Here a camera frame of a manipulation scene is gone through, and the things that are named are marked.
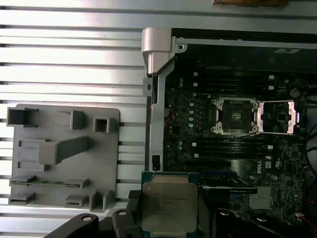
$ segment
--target red wire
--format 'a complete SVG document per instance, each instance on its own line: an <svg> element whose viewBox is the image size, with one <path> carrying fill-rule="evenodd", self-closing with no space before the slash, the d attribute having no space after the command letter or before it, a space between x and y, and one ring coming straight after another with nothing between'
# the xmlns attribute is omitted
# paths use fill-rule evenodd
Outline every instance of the red wire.
<svg viewBox="0 0 317 238"><path fill-rule="evenodd" d="M310 220L308 220L307 218L305 218L305 217L300 217L300 218L301 218L302 220L308 222L308 224L309 224L311 227L313 227L314 232L315 232L314 238L317 238L317 228L316 228L316 226L315 226L313 223L311 223Z"/></svg>

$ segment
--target black plastic part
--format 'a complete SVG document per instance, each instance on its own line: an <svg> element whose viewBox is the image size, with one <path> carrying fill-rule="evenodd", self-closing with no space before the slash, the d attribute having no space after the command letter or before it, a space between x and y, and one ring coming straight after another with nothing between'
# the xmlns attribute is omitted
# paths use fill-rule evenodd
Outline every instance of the black plastic part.
<svg viewBox="0 0 317 238"><path fill-rule="evenodd" d="M128 209L115 211L112 214L113 228L117 238L142 238L143 233L135 224L132 213Z"/></svg>
<svg viewBox="0 0 317 238"><path fill-rule="evenodd" d="M96 215L80 214L45 236L45 238L92 237L91 234L98 231L98 225L99 219Z"/></svg>
<svg viewBox="0 0 317 238"><path fill-rule="evenodd" d="M224 39L244 41L269 41L292 43L317 43L316 34L254 32L254 31L224 31L172 28L172 36L191 39Z"/></svg>
<svg viewBox="0 0 317 238"><path fill-rule="evenodd" d="M152 155L152 167L153 171L160 170L160 155Z"/></svg>

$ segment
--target gray plastic tab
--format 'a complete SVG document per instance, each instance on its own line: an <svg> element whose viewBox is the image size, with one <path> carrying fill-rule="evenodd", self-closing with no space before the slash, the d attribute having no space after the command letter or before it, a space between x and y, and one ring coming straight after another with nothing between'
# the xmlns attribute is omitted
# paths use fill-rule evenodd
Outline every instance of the gray plastic tab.
<svg viewBox="0 0 317 238"><path fill-rule="evenodd" d="M81 130L85 127L85 114L82 111L57 111L59 113L66 113L70 115L69 126L57 126L60 129Z"/></svg>
<svg viewBox="0 0 317 238"><path fill-rule="evenodd" d="M82 208L87 202L89 197L84 195L69 195L65 199L65 207Z"/></svg>
<svg viewBox="0 0 317 238"><path fill-rule="evenodd" d="M27 182L33 182L36 180L37 180L36 176L15 176L11 179L11 183L12 182L25 182L25 183L27 183Z"/></svg>
<svg viewBox="0 0 317 238"><path fill-rule="evenodd" d="M88 137L76 137L59 142L39 144L38 162L41 165L57 165L62 160L88 150Z"/></svg>
<svg viewBox="0 0 317 238"><path fill-rule="evenodd" d="M6 125L14 127L37 127L32 121L32 114L37 111L37 109L32 108L8 108Z"/></svg>
<svg viewBox="0 0 317 238"><path fill-rule="evenodd" d="M90 196L90 211L104 212L107 208L111 208L115 203L114 193L110 190L96 190Z"/></svg>
<svg viewBox="0 0 317 238"><path fill-rule="evenodd" d="M35 193L33 192L18 192L13 194L9 199L10 205L27 205L35 200Z"/></svg>
<svg viewBox="0 0 317 238"><path fill-rule="evenodd" d="M38 147L47 140L21 139L19 140L17 168L19 171L44 172L50 168L49 165L41 165L37 161Z"/></svg>
<svg viewBox="0 0 317 238"><path fill-rule="evenodd" d="M108 117L94 117L93 132L116 132L118 128L115 120Z"/></svg>
<svg viewBox="0 0 317 238"><path fill-rule="evenodd" d="M70 179L65 183L66 187L73 187L73 185L76 185L80 189L84 189L90 184L90 181L88 178L86 179Z"/></svg>

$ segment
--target black cable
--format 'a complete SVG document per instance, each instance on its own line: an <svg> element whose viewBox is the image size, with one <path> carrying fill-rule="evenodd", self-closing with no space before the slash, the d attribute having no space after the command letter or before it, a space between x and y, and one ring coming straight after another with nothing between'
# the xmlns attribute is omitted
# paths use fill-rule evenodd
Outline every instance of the black cable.
<svg viewBox="0 0 317 238"><path fill-rule="evenodd" d="M312 99L307 99L307 103L310 103L310 104L317 104L317 101L312 100Z"/></svg>
<svg viewBox="0 0 317 238"><path fill-rule="evenodd" d="M317 123L312 127L308 134L311 134L317 128Z"/></svg>
<svg viewBox="0 0 317 238"><path fill-rule="evenodd" d="M312 173L313 173L314 176L315 176L315 179L314 179L313 183L312 183L311 185L309 185L309 186L306 188L307 193L308 193L308 190L309 190L310 188L312 188L312 187L317 183L317 172L316 172L316 171L314 170L314 168L312 167L312 164L311 164L311 162L309 161L309 158L308 158L308 155L307 155L309 152L311 152L311 151L313 151L313 150L317 150L317 147L309 148L308 150L306 150L306 153L305 153L306 163L307 163L308 166L311 168L311 171L312 171Z"/></svg>
<svg viewBox="0 0 317 238"><path fill-rule="evenodd" d="M313 134L310 134L308 137L307 137L307 141L310 141L311 139L314 139L315 137L317 136L317 131L314 132Z"/></svg>
<svg viewBox="0 0 317 238"><path fill-rule="evenodd" d="M317 173L316 173L316 171L313 169L312 164L311 164L311 162L309 161L309 158L308 158L308 155L307 155L309 152L311 152L311 151L313 151L313 150L317 150L317 147L312 147L312 148L309 148L308 150L306 150L305 160L306 160L306 163L308 164L308 166L312 168L312 172L313 172L313 174L315 175L315 177L317 177Z"/></svg>

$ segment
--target gray plastic bracket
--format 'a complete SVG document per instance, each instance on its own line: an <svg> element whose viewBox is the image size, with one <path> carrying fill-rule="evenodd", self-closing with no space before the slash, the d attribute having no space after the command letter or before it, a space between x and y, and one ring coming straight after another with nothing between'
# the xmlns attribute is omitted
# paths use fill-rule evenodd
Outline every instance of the gray plastic bracket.
<svg viewBox="0 0 317 238"><path fill-rule="evenodd" d="M115 203L115 196L111 190L98 189L90 196L89 206L91 212L104 212Z"/></svg>
<svg viewBox="0 0 317 238"><path fill-rule="evenodd" d="M85 127L85 114L81 111L57 111L58 113L66 113L70 115L69 127L57 126L60 129L81 130Z"/></svg>
<svg viewBox="0 0 317 238"><path fill-rule="evenodd" d="M39 144L38 163L41 165L57 165L62 160L87 150L87 136L61 140L59 142L43 142Z"/></svg>
<svg viewBox="0 0 317 238"><path fill-rule="evenodd" d="M32 113L37 111L38 109L32 108L8 108L6 125L14 127L37 127L32 122Z"/></svg>
<svg viewBox="0 0 317 238"><path fill-rule="evenodd" d="M69 195L65 199L65 207L82 208L88 201L88 196Z"/></svg>
<svg viewBox="0 0 317 238"><path fill-rule="evenodd" d="M9 198L10 205L27 205L35 200L35 193L33 192L18 192Z"/></svg>
<svg viewBox="0 0 317 238"><path fill-rule="evenodd" d="M142 31L141 52L147 73L157 75L175 56L176 37L171 29L146 28Z"/></svg>
<svg viewBox="0 0 317 238"><path fill-rule="evenodd" d="M94 117L93 132L117 132L116 120L109 117Z"/></svg>

